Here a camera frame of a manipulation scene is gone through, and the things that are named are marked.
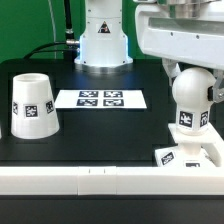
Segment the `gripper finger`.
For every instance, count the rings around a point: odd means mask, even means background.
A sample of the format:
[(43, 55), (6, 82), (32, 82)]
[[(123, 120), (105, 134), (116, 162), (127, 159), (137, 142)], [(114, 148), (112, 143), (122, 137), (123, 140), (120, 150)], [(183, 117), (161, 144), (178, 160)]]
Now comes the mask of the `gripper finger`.
[(214, 69), (208, 86), (208, 100), (214, 103), (224, 101), (224, 70)]

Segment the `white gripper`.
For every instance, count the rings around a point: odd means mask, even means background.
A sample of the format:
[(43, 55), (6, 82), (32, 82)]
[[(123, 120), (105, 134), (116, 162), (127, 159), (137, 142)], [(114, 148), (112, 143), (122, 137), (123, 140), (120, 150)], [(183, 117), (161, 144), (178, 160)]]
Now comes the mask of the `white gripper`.
[(172, 86), (179, 63), (224, 70), (224, 0), (155, 0), (135, 10), (138, 45), (162, 58)]

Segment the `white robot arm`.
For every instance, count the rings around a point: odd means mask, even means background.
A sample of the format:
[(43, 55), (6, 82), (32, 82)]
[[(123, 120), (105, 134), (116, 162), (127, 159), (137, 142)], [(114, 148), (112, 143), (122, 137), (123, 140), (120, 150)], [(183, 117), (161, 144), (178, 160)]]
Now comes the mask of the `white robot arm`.
[[(179, 65), (210, 68), (216, 81), (209, 99), (224, 101), (224, 0), (133, 0), (138, 45), (162, 59), (169, 78)], [(132, 62), (122, 30), (122, 0), (85, 0), (86, 27), (75, 63), (100, 72)]]

